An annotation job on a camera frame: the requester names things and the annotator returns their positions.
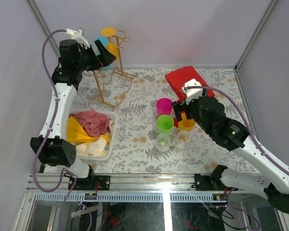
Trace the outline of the green plastic wine glass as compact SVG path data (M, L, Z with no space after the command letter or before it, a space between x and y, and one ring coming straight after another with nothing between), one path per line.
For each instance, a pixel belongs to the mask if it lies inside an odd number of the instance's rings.
M156 125L157 137L161 134L170 135L174 127L174 120L170 115L160 115L156 120Z

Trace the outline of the teal plastic wine glass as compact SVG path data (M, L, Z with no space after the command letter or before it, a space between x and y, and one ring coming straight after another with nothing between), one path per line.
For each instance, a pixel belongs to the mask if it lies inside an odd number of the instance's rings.
M94 38L94 41L99 40L101 42L101 44L106 48L109 45L109 40L107 37L104 36L98 36ZM106 71L108 71L110 69L110 66L105 66L101 69L100 73L105 73Z

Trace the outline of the clear wine glass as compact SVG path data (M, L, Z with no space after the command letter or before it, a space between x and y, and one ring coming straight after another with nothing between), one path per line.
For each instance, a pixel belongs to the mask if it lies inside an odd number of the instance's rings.
M188 131L179 131L175 137L175 153L177 155L182 155L189 147L190 141L191 135Z
M161 161L170 156L171 140L167 133L158 134L154 145L155 159Z

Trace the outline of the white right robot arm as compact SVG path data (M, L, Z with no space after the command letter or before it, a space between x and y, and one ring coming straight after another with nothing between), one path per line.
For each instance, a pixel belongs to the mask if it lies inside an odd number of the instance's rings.
M261 176L237 172L218 165L210 174L210 185L216 190L238 188L266 199L275 209L289 214L289 167L278 160L263 146L257 146L247 128L239 121L225 115L224 105L209 96L186 103L173 102L178 121L182 112L194 120L219 146L247 160L261 172Z

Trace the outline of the magenta plastic wine glass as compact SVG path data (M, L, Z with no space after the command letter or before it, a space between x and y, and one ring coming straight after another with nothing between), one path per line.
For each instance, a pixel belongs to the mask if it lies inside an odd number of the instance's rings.
M170 115L172 112L172 101L168 98L161 98L157 101L156 109L158 116Z

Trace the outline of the red plastic wine glass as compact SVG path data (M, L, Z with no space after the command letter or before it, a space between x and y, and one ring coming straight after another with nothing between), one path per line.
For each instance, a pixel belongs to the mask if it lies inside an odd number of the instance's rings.
M175 126L176 128L178 128L178 121L177 121L176 114L174 114L174 116L173 116L173 121L174 121L174 126Z

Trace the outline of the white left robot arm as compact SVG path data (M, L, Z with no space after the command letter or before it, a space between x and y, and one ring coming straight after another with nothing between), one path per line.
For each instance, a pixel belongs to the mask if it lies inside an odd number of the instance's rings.
M62 166L61 176L70 176L75 185L80 184L90 190L96 184L94 171L76 156L76 148L67 140L69 112L78 91L84 71L95 71L115 61L112 55L96 40L99 54L92 46L85 46L74 39L65 39L59 43L60 57L58 65L50 76L52 98L43 129L38 137L30 140L30 147L35 153L32 164L32 177L38 189L46 192L38 183L36 163L40 161L52 167Z

